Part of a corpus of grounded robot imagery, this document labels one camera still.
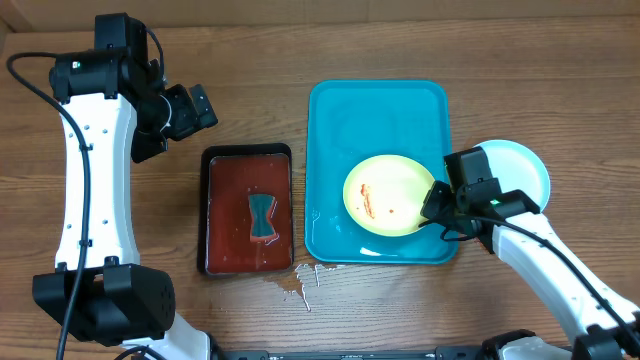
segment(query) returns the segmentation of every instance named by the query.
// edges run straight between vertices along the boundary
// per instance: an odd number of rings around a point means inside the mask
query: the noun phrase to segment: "blue tray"
[[[325,262],[442,264],[458,250],[430,225],[397,238],[368,232],[342,200],[347,175],[375,155],[396,154],[447,181],[451,153],[447,96],[423,80],[330,80],[311,92],[305,194],[305,244]]]

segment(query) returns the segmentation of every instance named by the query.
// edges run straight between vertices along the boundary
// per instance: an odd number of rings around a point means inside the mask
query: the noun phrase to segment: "wooden surface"
[[[227,280],[196,272],[200,154],[211,145],[283,141],[293,150],[296,264],[303,244],[307,110],[315,84],[415,78],[449,97],[455,150],[492,138],[528,145],[548,165],[546,211],[606,283],[640,303],[640,19],[557,18],[159,30],[169,79],[202,83],[220,124],[132,167],[135,236],[167,271],[179,312],[227,349],[424,349],[477,344],[528,328],[554,344],[558,323],[507,265],[467,243],[444,266],[300,269]],[[11,34],[7,54],[90,48],[92,33]],[[17,67],[47,88],[51,63]],[[64,211],[57,114],[0,71],[0,357],[50,358],[59,326],[31,299],[53,270]],[[68,344],[109,359],[115,349]]]
[[[86,31],[126,11],[153,27],[639,15],[637,0],[0,0],[16,32]]]

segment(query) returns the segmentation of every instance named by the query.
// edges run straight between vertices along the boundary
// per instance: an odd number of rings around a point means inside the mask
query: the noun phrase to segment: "sponge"
[[[249,210],[251,211],[251,242],[271,242],[279,235],[273,228],[271,218],[276,210],[276,198],[267,194],[249,195]]]

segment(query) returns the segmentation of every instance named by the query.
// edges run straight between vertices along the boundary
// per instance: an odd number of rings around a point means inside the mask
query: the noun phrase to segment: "wooden table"
[[[606,283],[640,303],[640,18],[443,21],[158,30],[172,83],[202,83],[220,118],[132,167],[142,264],[167,271],[179,312],[226,349],[425,349],[478,344],[527,328],[566,339],[507,265],[472,243],[444,266],[301,268],[212,280],[196,272],[200,154],[211,145],[283,141],[293,150],[296,265],[303,242],[309,92],[325,79],[431,79],[448,93],[455,150],[513,139],[553,180],[546,214]],[[80,51],[92,33],[16,34],[7,54]],[[18,70],[50,89],[51,62]],[[31,298],[53,270],[64,212],[65,152],[49,105],[0,72],[0,357],[51,358],[59,325]],[[67,358],[116,348],[70,341]]]

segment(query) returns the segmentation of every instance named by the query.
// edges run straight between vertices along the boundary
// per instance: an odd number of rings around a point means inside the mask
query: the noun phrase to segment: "yellow plate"
[[[358,164],[344,182],[342,198],[356,223],[382,236],[409,235],[426,219],[422,202],[434,179],[418,162],[379,155]]]

